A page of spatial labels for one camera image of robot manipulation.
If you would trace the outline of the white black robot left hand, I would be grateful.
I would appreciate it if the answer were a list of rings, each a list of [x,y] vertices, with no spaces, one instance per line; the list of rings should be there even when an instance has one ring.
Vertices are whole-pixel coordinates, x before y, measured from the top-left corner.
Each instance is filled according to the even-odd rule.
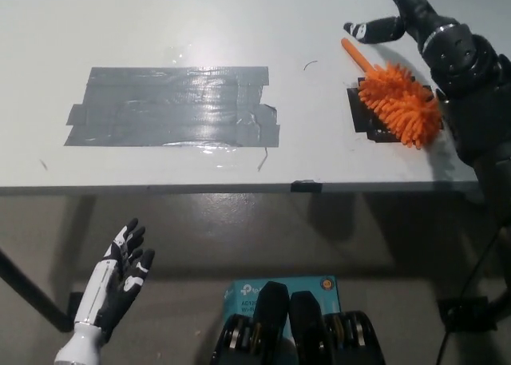
[[[109,341],[140,293],[153,265],[155,251],[143,248],[145,227],[133,218],[124,225],[97,262],[85,287],[73,331],[99,331]]]

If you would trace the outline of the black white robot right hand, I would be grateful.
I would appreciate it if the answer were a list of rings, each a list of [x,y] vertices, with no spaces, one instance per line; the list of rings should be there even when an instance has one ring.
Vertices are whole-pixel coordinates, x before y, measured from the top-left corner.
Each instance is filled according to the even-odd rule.
[[[430,37],[441,28],[459,25],[454,18],[441,16],[428,0],[392,0],[398,8],[397,16],[379,18],[368,22],[345,22],[343,29],[362,44],[395,42],[409,34],[423,52]]]

